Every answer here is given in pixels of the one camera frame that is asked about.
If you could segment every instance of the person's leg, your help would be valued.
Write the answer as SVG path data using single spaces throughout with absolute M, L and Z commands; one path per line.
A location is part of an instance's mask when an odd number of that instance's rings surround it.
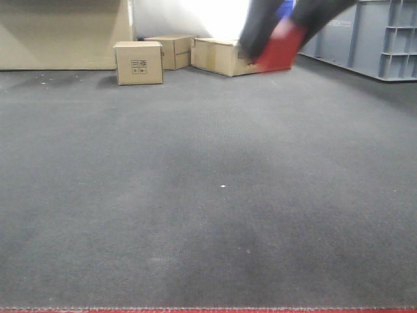
M 291 68 L 300 48 L 332 18 L 356 0 L 299 0 L 289 19 L 282 20 L 257 58 L 262 71 Z
M 239 44 L 246 55 L 259 57 L 279 20 L 276 12 L 284 0 L 252 0 Z
M 307 29 L 303 45 L 331 19 L 353 6 L 357 0 L 299 0 L 290 19 Z

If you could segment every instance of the box label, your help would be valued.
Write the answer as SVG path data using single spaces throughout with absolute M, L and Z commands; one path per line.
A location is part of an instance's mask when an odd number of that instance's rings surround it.
M 145 75 L 148 74 L 147 60 L 132 60 L 132 74 Z

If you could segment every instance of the white wall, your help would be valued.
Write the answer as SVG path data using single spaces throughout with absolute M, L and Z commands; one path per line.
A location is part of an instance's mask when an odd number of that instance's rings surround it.
M 136 33 L 238 39 L 250 0 L 134 0 Z

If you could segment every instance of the gray carpet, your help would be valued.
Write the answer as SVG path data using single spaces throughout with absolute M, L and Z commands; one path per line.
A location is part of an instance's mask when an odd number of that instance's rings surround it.
M 2 72 L 0 307 L 416 306 L 416 99 L 305 57 Z

